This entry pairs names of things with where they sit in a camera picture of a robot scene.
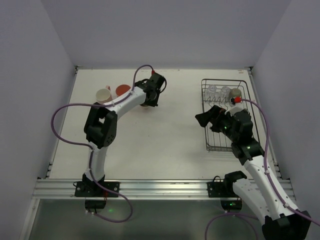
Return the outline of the matte pink tumbler cup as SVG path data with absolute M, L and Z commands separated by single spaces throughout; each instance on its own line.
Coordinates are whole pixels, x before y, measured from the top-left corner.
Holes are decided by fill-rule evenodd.
M 116 90 L 115 90 L 115 93 L 118 97 L 122 96 L 123 94 L 125 94 L 126 92 L 130 91 L 131 90 L 131 86 L 130 85 L 127 85 L 127 84 L 121 84 L 119 85 Z

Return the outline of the glossy pink handled mug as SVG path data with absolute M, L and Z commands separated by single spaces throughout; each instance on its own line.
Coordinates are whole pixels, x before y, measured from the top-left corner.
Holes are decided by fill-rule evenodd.
M 99 104 L 111 102 L 113 97 L 110 86 L 106 85 L 105 88 L 99 89 L 95 94 L 95 99 Z

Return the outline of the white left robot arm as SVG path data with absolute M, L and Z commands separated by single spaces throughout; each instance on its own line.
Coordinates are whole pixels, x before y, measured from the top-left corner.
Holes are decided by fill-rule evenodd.
M 150 78 L 140 80 L 122 96 L 116 99 L 117 103 L 111 106 L 103 104 L 101 107 L 92 107 L 89 111 L 84 133 L 86 140 L 92 147 L 89 154 L 88 167 L 82 175 L 82 180 L 75 184 L 77 197 L 105 197 L 107 194 L 95 182 L 111 189 L 104 183 L 105 160 L 107 150 L 116 138 L 118 120 L 138 105 L 156 107 L 161 87 L 167 85 L 167 80 L 155 71 Z

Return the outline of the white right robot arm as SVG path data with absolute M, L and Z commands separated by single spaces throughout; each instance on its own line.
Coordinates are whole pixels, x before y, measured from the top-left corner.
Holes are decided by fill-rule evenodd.
M 201 127 L 224 134 L 231 141 L 233 155 L 249 172 L 257 188 L 253 188 L 242 171 L 225 175 L 228 192 L 239 196 L 261 223 L 266 240 L 304 240 L 311 225 L 307 211 L 300 211 L 290 199 L 267 160 L 267 147 L 253 137 L 250 113 L 239 105 L 226 110 L 214 105 L 195 116 Z

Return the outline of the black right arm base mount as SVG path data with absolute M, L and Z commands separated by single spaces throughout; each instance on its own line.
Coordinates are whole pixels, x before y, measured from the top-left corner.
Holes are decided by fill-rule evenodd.
M 227 212 L 239 212 L 243 207 L 242 199 L 233 191 L 233 183 L 240 179 L 247 179 L 242 171 L 227 173 L 224 178 L 216 175 L 208 181 L 207 195 L 209 198 L 218 198 L 223 210 Z

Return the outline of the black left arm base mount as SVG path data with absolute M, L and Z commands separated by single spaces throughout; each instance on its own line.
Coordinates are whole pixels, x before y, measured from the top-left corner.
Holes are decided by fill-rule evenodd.
M 98 183 L 104 188 L 116 192 L 116 194 L 102 189 L 95 182 L 88 179 L 85 174 L 82 175 L 82 180 L 73 183 L 75 187 L 74 196 L 86 198 L 84 202 L 85 209 L 95 213 L 105 208 L 108 197 L 117 198 L 117 193 L 120 189 L 119 182 L 105 181 L 105 177 L 99 180 Z

